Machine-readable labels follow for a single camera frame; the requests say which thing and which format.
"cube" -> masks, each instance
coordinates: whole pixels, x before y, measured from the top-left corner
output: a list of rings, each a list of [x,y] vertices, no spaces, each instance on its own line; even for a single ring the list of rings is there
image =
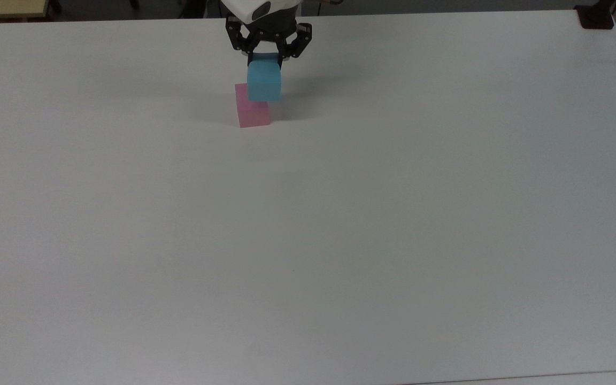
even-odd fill
[[[249,63],[247,85],[252,102],[279,102],[282,75],[277,64],[278,53],[254,53]]]
[[[234,88],[237,94],[239,126],[246,128],[269,125],[270,110],[267,107],[267,102],[250,102],[247,85],[245,83],[236,84]]]

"black mount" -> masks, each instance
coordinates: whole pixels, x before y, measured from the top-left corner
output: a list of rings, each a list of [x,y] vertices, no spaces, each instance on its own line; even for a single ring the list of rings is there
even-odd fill
[[[600,0],[594,5],[577,5],[574,9],[579,14],[579,22],[584,29],[612,29],[614,21],[610,8],[615,0]]]
[[[264,19],[266,18],[259,19],[258,24],[253,22],[247,25],[249,30],[249,36],[247,37],[242,36],[243,24],[240,19],[228,16],[227,22],[225,22],[225,29],[229,35],[230,42],[232,42],[232,47],[249,56],[248,64],[253,61],[253,51],[261,41],[274,42],[276,44],[277,52],[279,52],[277,64],[281,68],[282,61],[301,56],[303,50],[313,39],[313,26],[307,22],[299,22],[297,24],[296,19],[293,19],[284,25],[280,24],[282,27],[278,29],[260,24],[259,22]],[[296,38],[288,44],[287,37],[293,35],[294,32],[296,33]]]

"white table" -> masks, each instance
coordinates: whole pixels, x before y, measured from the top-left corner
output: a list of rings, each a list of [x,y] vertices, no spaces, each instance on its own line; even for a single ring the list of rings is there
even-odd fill
[[[222,20],[0,25],[0,385],[616,371],[616,30],[305,20],[258,129]]]

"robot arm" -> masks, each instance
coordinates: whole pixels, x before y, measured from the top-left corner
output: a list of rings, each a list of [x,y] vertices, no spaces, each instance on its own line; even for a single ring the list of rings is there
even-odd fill
[[[221,0],[233,15],[227,17],[225,28],[232,47],[249,56],[253,61],[253,51],[259,42],[274,42],[279,52],[278,64],[289,58],[298,58],[313,36],[313,27],[305,22],[296,23],[296,10],[303,0]],[[325,3],[340,4],[343,0],[319,0]],[[242,36],[242,25],[249,30]],[[287,38],[296,33],[293,42]]]
[[[302,0],[222,0],[222,3],[243,24],[249,25],[266,15],[280,11],[293,10],[296,16],[296,8]]]

